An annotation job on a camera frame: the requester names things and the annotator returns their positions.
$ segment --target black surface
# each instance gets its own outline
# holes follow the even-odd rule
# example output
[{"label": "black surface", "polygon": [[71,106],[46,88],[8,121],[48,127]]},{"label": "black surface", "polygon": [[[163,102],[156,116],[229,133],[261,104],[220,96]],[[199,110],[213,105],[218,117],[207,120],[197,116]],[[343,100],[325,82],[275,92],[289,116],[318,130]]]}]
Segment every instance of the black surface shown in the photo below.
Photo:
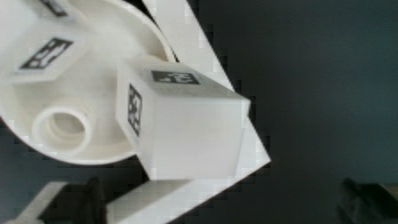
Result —
[{"label": "black surface", "polygon": [[[234,86],[255,98],[273,162],[174,223],[334,224],[343,178],[398,182],[398,1],[191,4]],[[67,168],[10,135],[0,154],[0,220],[19,213],[46,181],[101,174],[126,186],[126,177],[142,176],[131,161]]]}]

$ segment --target white plastic part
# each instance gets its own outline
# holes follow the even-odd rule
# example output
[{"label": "white plastic part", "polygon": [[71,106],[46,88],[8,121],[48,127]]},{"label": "white plastic part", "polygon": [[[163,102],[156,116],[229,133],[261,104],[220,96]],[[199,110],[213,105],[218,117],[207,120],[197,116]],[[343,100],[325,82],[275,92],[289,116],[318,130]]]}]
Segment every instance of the white plastic part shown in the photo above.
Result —
[{"label": "white plastic part", "polygon": [[[99,165],[135,155],[115,121],[117,62],[126,57],[147,54],[172,61],[174,55],[149,18],[126,2],[69,0],[69,5],[85,17],[88,32],[96,34],[90,36],[88,51],[53,81],[24,83],[0,81],[0,114],[16,136],[33,149],[67,163]],[[55,23],[74,23],[72,20],[55,21],[56,18],[49,15],[46,19]],[[32,133],[33,120],[42,109],[64,97],[81,99],[92,105],[96,113],[90,143],[80,153],[69,155],[49,153],[58,150],[42,148],[42,141],[37,141]]]},{"label": "white plastic part", "polygon": [[[74,2],[71,0],[72,5],[78,4],[78,9],[87,14],[92,9],[99,10],[97,17],[101,18],[103,7],[97,2],[103,3],[106,9],[110,9],[112,13],[122,17],[122,22],[131,22],[135,20],[133,15],[136,14],[135,8],[120,1],[120,0],[85,0]],[[220,67],[220,63],[216,60],[216,56],[206,41],[204,33],[200,30],[200,26],[197,23],[197,19],[193,17],[193,13],[188,7],[186,0],[142,0],[147,9],[156,20],[159,29],[163,30],[163,34],[167,37],[167,41],[170,43],[172,50],[175,52],[175,56],[179,61],[200,72],[204,73],[213,80],[216,80],[222,85],[231,88],[231,83],[227,81],[227,76]],[[106,27],[115,26],[120,23],[115,21],[108,21],[108,15],[103,14],[103,24]],[[154,34],[158,34],[156,27],[149,23],[149,27],[152,29]],[[158,48],[156,43],[144,42],[145,49],[158,49],[158,51],[149,51],[147,53],[152,55],[161,55],[161,53],[152,53],[165,51],[167,58],[172,61],[172,54],[168,45],[165,44],[163,38],[159,38],[159,42],[163,44],[165,49]],[[0,92],[0,103],[1,107],[10,106],[7,108],[21,108],[14,107],[19,104],[19,98],[16,98],[12,88],[7,91]],[[21,113],[17,110],[7,109],[1,110],[7,112],[7,125],[12,128],[17,136],[24,136],[26,132],[23,129],[23,123],[12,116],[12,113]],[[65,160],[69,162],[97,164],[101,160],[96,159],[106,158],[103,155],[103,150],[97,150],[97,157],[78,156],[72,160]],[[250,173],[266,165],[270,162],[270,157],[264,151],[263,143],[259,141],[257,133],[252,127],[250,122],[247,122],[245,131],[243,131],[243,143],[241,143],[241,153],[238,157],[238,169],[236,175],[231,178],[211,179],[211,180],[186,180],[186,181],[149,181],[110,204],[108,204],[108,223],[110,224],[163,224],[168,223],[195,207],[197,205],[209,200],[209,198],[238,183],[238,181],[250,175]]]},{"label": "white plastic part", "polygon": [[96,129],[96,112],[80,99],[64,98],[40,111],[32,125],[37,150],[44,155],[69,157],[88,147]]},{"label": "white plastic part", "polygon": [[152,180],[234,175],[248,100],[183,64],[120,64],[117,121]]},{"label": "white plastic part", "polygon": [[90,46],[83,15],[65,0],[1,1],[0,82],[51,81]]}]

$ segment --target white block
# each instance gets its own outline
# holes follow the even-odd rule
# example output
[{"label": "white block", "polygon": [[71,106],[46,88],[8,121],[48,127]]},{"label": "white block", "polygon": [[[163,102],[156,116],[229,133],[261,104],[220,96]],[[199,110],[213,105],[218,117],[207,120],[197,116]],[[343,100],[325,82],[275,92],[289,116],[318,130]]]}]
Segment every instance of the white block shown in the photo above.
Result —
[{"label": "white block", "polygon": [[65,0],[0,0],[1,84],[51,81],[88,48],[83,15]]},{"label": "white block", "polygon": [[248,100],[186,66],[119,66],[117,122],[152,180],[234,176]]}]

